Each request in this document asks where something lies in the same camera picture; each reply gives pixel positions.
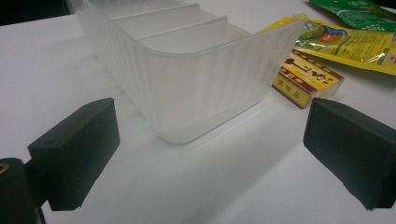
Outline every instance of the green package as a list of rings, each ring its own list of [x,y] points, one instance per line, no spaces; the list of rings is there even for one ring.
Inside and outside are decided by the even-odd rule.
[[[396,32],[396,14],[367,0],[309,0],[359,30]]]

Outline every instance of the yellow snack package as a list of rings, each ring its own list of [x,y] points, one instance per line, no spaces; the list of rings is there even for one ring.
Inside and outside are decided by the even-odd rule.
[[[314,97],[328,98],[333,95],[343,81],[341,75],[294,49],[282,64],[273,88],[304,109]]]
[[[396,76],[396,33],[351,30],[325,21],[311,21],[305,15],[285,17],[264,30],[296,20],[304,20],[304,30],[295,45],[297,50]]]

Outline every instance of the plastic wrapper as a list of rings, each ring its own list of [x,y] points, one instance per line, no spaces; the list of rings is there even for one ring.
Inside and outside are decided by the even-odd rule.
[[[305,53],[350,66],[396,76],[396,33],[351,30],[305,15],[285,17],[265,28],[304,20],[295,48]]]
[[[396,31],[396,14],[367,0],[309,0],[337,15],[353,28],[372,31]]]

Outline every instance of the snack package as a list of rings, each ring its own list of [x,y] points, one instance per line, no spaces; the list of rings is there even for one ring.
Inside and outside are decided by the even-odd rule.
[[[342,76],[295,49],[282,64],[272,86],[304,109],[314,97],[332,96],[343,81]]]
[[[396,32],[396,14],[367,0],[309,0],[359,30]]]
[[[295,48],[305,53],[350,66],[396,76],[396,33],[350,30],[305,15],[285,17],[265,28],[304,20]]]

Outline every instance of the translucent plastic container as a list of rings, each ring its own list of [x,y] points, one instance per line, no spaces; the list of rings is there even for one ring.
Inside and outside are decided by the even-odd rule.
[[[198,5],[72,0],[92,50],[172,142],[188,142],[261,101],[303,29],[251,35]]]

